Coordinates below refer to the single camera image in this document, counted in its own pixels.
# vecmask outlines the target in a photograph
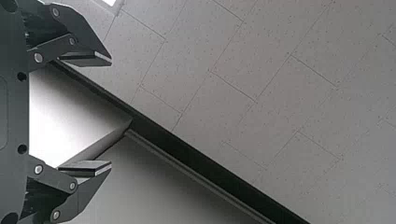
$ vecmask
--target black robotic arm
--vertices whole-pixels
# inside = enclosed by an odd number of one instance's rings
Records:
[[[111,65],[110,54],[73,8],[0,0],[0,224],[69,221],[111,171],[108,161],[55,169],[29,155],[29,73],[53,60]]]

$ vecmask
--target light fixture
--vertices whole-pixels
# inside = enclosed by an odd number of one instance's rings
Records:
[[[106,4],[113,7],[117,0],[103,0]]]

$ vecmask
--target screw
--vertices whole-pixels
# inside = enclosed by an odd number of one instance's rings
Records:
[[[58,10],[58,8],[53,8],[52,9],[52,14],[55,16],[55,17],[59,17],[59,10]]]
[[[69,39],[69,43],[70,43],[70,45],[75,45],[76,44],[76,40],[74,38],[70,38]]]
[[[35,174],[39,175],[39,174],[41,174],[41,172],[43,172],[43,166],[42,165],[37,165],[35,167]]]
[[[41,55],[40,53],[35,53],[35,61],[37,63],[42,63],[43,62],[43,55]]]
[[[52,218],[54,220],[58,219],[61,216],[61,212],[60,211],[56,211],[53,213]]]
[[[71,183],[69,187],[70,187],[70,189],[75,189],[76,188],[76,183]]]

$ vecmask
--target white ceiling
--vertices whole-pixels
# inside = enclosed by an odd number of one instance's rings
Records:
[[[82,74],[312,223],[392,223],[396,1],[63,3],[114,57]]]

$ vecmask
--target white wall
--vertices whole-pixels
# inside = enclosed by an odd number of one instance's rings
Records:
[[[113,170],[70,223],[258,223],[127,137],[100,160]]]
[[[120,135],[120,128],[125,129],[130,120],[51,66],[30,74],[29,153],[50,166],[71,160],[105,137],[106,142],[117,139],[114,133]],[[106,147],[103,141],[99,145]]]

